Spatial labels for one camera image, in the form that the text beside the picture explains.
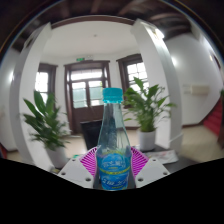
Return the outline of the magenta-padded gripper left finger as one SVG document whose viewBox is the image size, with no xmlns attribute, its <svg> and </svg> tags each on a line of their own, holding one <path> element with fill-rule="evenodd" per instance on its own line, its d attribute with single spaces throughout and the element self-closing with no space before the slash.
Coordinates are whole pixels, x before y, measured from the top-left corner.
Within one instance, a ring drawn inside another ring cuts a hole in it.
<svg viewBox="0 0 224 224">
<path fill-rule="evenodd" d="M 58 176 L 78 186 L 92 189 L 97 170 L 95 152 L 96 148 L 92 148 L 86 154 L 73 156 Z"/>
</svg>

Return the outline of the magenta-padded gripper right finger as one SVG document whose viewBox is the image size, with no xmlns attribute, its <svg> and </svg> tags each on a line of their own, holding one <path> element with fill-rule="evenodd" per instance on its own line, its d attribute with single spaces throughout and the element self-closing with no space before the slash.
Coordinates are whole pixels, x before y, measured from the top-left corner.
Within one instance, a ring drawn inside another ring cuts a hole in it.
<svg viewBox="0 0 224 224">
<path fill-rule="evenodd" d="M 154 157 L 148 158 L 138 149 L 132 147 L 131 174 L 128 188 L 141 188 L 157 181 L 170 172 Z"/>
</svg>

